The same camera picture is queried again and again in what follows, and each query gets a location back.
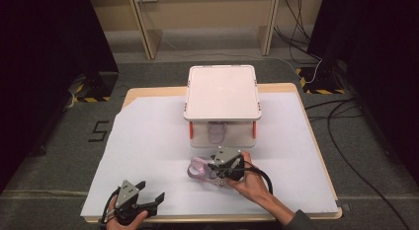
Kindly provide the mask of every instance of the black curtain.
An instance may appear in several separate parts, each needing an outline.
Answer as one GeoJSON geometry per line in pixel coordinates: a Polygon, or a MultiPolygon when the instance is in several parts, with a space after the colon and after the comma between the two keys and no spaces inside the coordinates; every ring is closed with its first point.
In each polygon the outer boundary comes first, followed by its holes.
{"type": "Polygon", "coordinates": [[[0,192],[46,141],[79,75],[118,72],[90,0],[0,0],[0,192]]]}

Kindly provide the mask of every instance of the person's right hand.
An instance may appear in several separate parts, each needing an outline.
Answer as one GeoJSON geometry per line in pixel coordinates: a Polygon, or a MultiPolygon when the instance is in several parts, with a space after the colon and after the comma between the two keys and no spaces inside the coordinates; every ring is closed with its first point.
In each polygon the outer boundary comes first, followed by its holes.
{"type": "MultiPolygon", "coordinates": [[[[252,159],[250,153],[247,151],[242,151],[241,155],[244,158],[244,168],[255,167],[252,166],[252,159]]],[[[272,197],[269,193],[262,177],[254,172],[246,171],[244,172],[244,177],[241,181],[233,181],[232,179],[227,179],[227,183],[234,189],[236,189],[240,194],[245,196],[247,199],[258,203],[259,205],[263,201],[267,201],[272,197]]]]}

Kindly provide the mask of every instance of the carpeted floor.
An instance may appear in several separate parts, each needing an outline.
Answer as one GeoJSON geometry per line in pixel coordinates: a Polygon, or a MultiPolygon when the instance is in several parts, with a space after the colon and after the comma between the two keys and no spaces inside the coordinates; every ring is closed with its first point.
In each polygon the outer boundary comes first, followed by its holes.
{"type": "MultiPolygon", "coordinates": [[[[46,144],[46,154],[28,157],[0,196],[0,229],[97,229],[80,217],[106,147],[115,115],[130,88],[185,86],[189,68],[204,64],[251,64],[258,83],[295,83],[305,107],[348,99],[344,95],[309,95],[281,60],[165,62],[120,64],[120,77],[109,102],[75,103],[61,116],[46,144]],[[95,126],[104,133],[93,133],[95,126]]],[[[396,214],[344,161],[331,141],[326,116],[338,104],[307,110],[311,126],[344,215],[315,220],[319,229],[405,229],[396,214]]],[[[385,154],[356,102],[331,120],[330,131],[350,164],[391,202],[409,225],[419,229],[419,189],[405,168],[385,154]]],[[[272,223],[159,224],[159,229],[271,229],[272,223]]]]}

